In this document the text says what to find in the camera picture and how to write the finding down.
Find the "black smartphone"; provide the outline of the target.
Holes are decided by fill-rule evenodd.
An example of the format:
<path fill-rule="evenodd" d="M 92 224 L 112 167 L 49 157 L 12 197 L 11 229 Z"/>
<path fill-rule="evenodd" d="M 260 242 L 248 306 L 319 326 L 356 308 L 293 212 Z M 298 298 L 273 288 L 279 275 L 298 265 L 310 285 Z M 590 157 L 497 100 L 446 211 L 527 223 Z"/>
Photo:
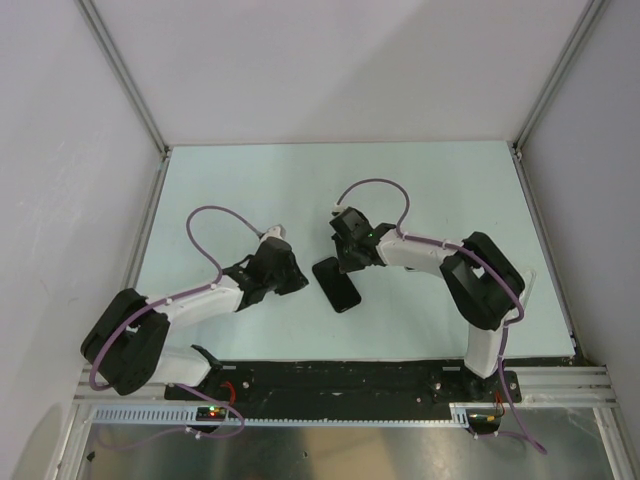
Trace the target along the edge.
<path fill-rule="evenodd" d="M 349 276 L 340 270 L 336 257 L 317 262 L 312 273 L 336 313 L 344 313 L 361 303 L 360 293 Z"/>

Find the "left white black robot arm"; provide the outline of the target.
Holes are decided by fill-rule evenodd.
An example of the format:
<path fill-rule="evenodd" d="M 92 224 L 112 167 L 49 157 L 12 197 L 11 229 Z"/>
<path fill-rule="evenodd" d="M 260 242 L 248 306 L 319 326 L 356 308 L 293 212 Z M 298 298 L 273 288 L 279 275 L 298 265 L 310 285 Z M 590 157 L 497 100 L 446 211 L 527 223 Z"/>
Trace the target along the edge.
<path fill-rule="evenodd" d="M 291 246 L 268 237 L 254 254 L 225 268 L 216 282 L 154 301 L 124 289 L 81 344 L 92 366 L 90 385 L 126 396 L 152 381 L 183 383 L 197 397 L 212 398 L 222 385 L 215 357 L 199 345 L 168 346 L 167 338 L 180 328 L 245 310 L 269 293 L 284 296 L 307 285 Z"/>

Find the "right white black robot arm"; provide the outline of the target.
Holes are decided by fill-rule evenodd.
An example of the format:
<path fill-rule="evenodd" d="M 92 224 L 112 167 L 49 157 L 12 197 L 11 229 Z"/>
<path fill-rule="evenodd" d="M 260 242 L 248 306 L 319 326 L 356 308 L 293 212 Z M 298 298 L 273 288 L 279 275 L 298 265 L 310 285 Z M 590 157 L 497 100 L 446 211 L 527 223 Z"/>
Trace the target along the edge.
<path fill-rule="evenodd" d="M 402 233 L 394 224 L 373 227 L 353 207 L 335 208 L 330 225 L 339 267 L 345 273 L 370 266 L 402 267 L 444 280 L 469 324 L 463 391 L 476 401 L 493 394 L 498 388 L 495 372 L 507 316 L 513 310 L 523 313 L 520 296 L 526 287 L 494 241 L 483 232 L 456 244 Z"/>

